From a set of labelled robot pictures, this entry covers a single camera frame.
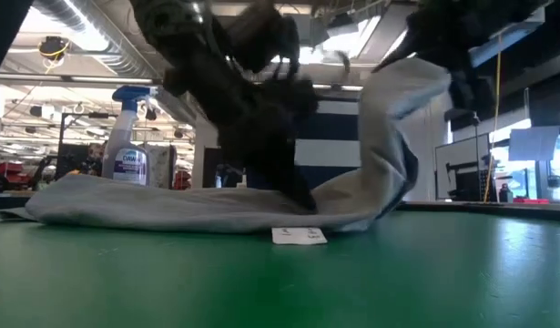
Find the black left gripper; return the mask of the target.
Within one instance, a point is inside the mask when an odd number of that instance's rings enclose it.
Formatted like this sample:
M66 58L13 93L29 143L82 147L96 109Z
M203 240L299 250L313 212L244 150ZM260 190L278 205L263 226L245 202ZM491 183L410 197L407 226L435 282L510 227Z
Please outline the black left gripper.
M163 88L175 97L190 94L217 129L221 148L236 159L284 147L295 134L296 122L319 107L308 78L272 77L254 84L210 53L197 52L167 69ZM292 159L251 157L245 169L249 188L277 191L307 212L317 211Z

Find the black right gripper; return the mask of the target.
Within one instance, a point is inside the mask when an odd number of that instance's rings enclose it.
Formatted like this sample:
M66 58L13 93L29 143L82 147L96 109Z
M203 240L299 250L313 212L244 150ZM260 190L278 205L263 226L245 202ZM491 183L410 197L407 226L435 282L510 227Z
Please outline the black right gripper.
M406 18L403 41L373 71L411 54L446 68L472 68L470 50L489 36L482 19L488 8L484 0L420 1Z

